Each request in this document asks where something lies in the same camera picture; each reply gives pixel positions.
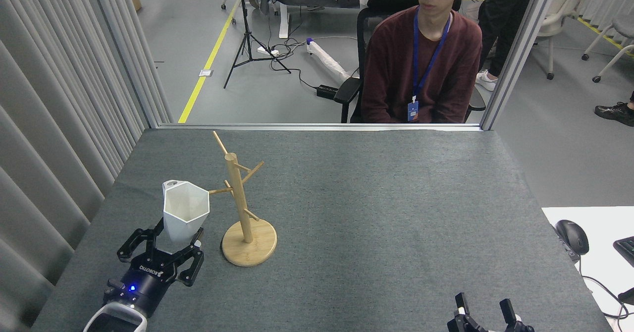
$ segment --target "gray table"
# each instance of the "gray table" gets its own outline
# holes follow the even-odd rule
[[[198,279],[170,287],[150,331],[441,332],[465,292],[492,330],[510,298],[537,332],[609,332],[495,133],[219,134],[243,165],[265,162],[245,188],[278,232],[276,252],[251,268],[224,260],[237,216],[229,194],[213,195]],[[213,189],[225,178],[211,131],[146,131],[33,331],[81,330],[127,269],[118,247],[160,219],[163,181]]]

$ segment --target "yellow tape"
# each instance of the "yellow tape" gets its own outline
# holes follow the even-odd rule
[[[238,4],[240,4],[240,0],[236,0],[236,3],[233,5],[233,9],[231,9],[231,13],[229,13],[229,17],[224,23],[224,27],[222,28],[222,31],[220,31],[218,40],[216,40],[215,45],[213,46],[213,50],[211,50],[211,54],[209,55],[209,58],[207,59],[207,63],[205,63],[205,68],[203,69],[211,68],[211,64],[213,63],[213,60],[215,59],[215,55],[218,54],[218,50],[220,50],[220,45],[222,44],[222,41],[224,40],[224,35],[227,33],[227,29],[229,29],[229,25],[231,24],[231,19],[233,19],[233,14],[238,8]],[[196,99],[198,98],[198,94],[200,93],[200,90],[202,89],[202,85],[205,83],[206,78],[207,77],[199,77],[196,83],[196,86],[194,86],[194,90],[192,91],[192,95],[190,95],[190,99],[187,101],[187,104],[185,108],[183,109],[181,118],[178,120],[180,124],[187,122],[187,118],[190,116],[190,112],[192,111],[194,103],[196,102]]]
[[[582,23],[582,24],[586,25],[586,26],[587,26],[590,30],[593,30],[593,31],[594,31],[594,32],[596,32],[597,34],[601,34],[601,31],[599,31],[596,27],[594,27],[594,26],[590,25],[590,24],[589,24],[589,22],[587,22],[586,20],[584,20],[584,19],[582,19],[582,18],[580,18],[580,17],[578,17],[578,18],[577,18],[577,20],[579,20],[579,22],[580,22],[580,23]],[[617,42],[616,42],[616,41],[614,41],[613,39],[611,39],[611,38],[609,38],[609,37],[607,37],[607,36],[603,36],[603,38],[604,38],[605,40],[607,40],[607,42],[611,43],[611,44],[612,44],[612,45],[614,45],[616,48],[618,48],[618,49],[619,49],[619,51],[623,49],[623,46],[621,46],[619,43],[617,43]],[[633,55],[633,54],[630,54],[630,53],[628,53],[628,52],[625,52],[625,54],[626,54],[626,55],[628,55],[628,56],[630,56],[630,57],[632,57],[632,58],[634,58],[634,55]]]

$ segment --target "computer mouse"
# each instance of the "computer mouse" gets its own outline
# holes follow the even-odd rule
[[[570,248],[579,255],[584,255],[589,251],[588,235],[579,224],[563,219],[558,221],[555,229],[568,243]]]

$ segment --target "wooden dowel branch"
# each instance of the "wooden dowel branch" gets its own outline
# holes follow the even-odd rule
[[[231,185],[229,185],[229,181],[225,180],[225,181],[224,181],[224,185],[225,185],[227,188],[231,188],[231,191],[230,191],[230,192],[231,192],[231,196],[232,196],[232,197],[234,197],[234,196],[233,196],[233,187],[231,187]]]
[[[238,163],[234,163],[234,165],[236,165],[237,167],[239,167],[240,169],[246,171],[246,172],[251,172],[251,169],[248,167],[244,167],[243,165],[240,165]]]
[[[227,188],[220,188],[219,190],[210,190],[209,194],[217,194],[217,193],[222,193],[222,192],[231,192],[231,193],[233,193],[233,188],[232,187],[227,187]]]
[[[218,134],[215,133],[215,130],[212,131],[213,132],[213,136],[215,136],[215,140],[218,142],[218,145],[220,145],[220,149],[222,149],[222,152],[226,155],[228,154],[227,149],[224,148],[224,145],[222,144],[222,141],[220,141],[220,138],[218,137]]]
[[[247,213],[248,215],[250,215],[253,219],[255,219],[256,221],[260,221],[260,219],[258,218],[258,216],[254,215],[253,212],[247,210],[247,208],[244,209],[244,212]]]
[[[249,173],[247,174],[247,176],[244,176],[244,178],[242,179],[242,184],[244,185],[244,183],[249,180],[249,178],[251,178],[251,176],[253,176],[254,173],[256,173],[256,171],[258,171],[260,169],[260,167],[262,167],[262,165],[264,165],[263,161],[260,161],[260,163],[251,171],[249,171]]]

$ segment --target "round wooden base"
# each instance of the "round wooden base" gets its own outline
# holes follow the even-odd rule
[[[251,221],[253,241],[247,243],[242,234],[240,222],[232,225],[222,238],[222,252],[232,264],[252,267],[268,259],[277,246],[275,228],[262,219]]]

